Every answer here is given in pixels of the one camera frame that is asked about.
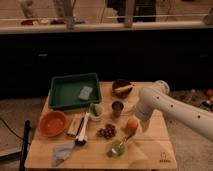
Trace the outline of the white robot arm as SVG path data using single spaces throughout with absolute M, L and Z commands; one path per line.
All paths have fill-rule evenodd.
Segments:
M 170 87 L 163 80 L 140 89 L 134 106 L 135 116 L 146 122 L 154 110 L 159 110 L 213 142 L 213 113 L 175 100 L 169 92 Z

